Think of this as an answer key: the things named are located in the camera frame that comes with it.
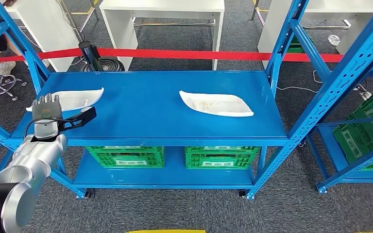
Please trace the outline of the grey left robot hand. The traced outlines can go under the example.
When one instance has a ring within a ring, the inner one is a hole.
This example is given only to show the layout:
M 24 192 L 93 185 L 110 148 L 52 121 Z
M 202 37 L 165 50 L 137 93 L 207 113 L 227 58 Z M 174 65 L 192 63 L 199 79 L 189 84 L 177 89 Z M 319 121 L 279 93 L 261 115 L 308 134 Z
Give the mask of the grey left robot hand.
M 45 96 L 40 96 L 38 100 L 34 100 L 32 118 L 33 120 L 41 118 L 63 119 L 59 95 L 48 93 Z

